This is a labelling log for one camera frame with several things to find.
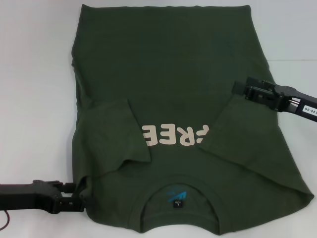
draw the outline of dark green fabric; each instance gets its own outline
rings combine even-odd
[[[72,56],[73,176],[95,222],[221,235],[313,199],[277,113],[231,94],[273,82],[249,6],[83,5]]]

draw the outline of t-shirt sleeve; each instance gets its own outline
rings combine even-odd
[[[277,112],[232,95],[200,148],[280,185],[309,193],[278,126]]]
[[[98,177],[125,161],[151,162],[128,100],[102,102],[82,112],[73,137],[73,179]]]

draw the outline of white table surface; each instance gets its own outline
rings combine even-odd
[[[315,0],[0,0],[0,183],[72,181],[75,80],[71,47],[81,4],[238,6],[249,4],[278,84],[317,97]],[[279,125],[300,172],[317,195],[317,123],[288,113]],[[0,238],[212,238],[202,228],[166,226],[145,234],[96,224],[86,213],[10,211]],[[6,216],[0,212],[0,227]],[[224,238],[316,238],[317,200],[305,209]]]

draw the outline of white label sticker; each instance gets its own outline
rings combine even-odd
[[[305,105],[303,108],[303,112],[309,113],[309,114],[317,117],[317,109],[316,108],[312,108],[310,106]]]

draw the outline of cable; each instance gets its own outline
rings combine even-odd
[[[7,211],[4,211],[6,213],[6,217],[7,217],[7,222],[6,224],[0,228],[0,231],[4,230],[8,225],[9,225],[9,222],[10,222],[10,216],[9,216],[9,213]]]

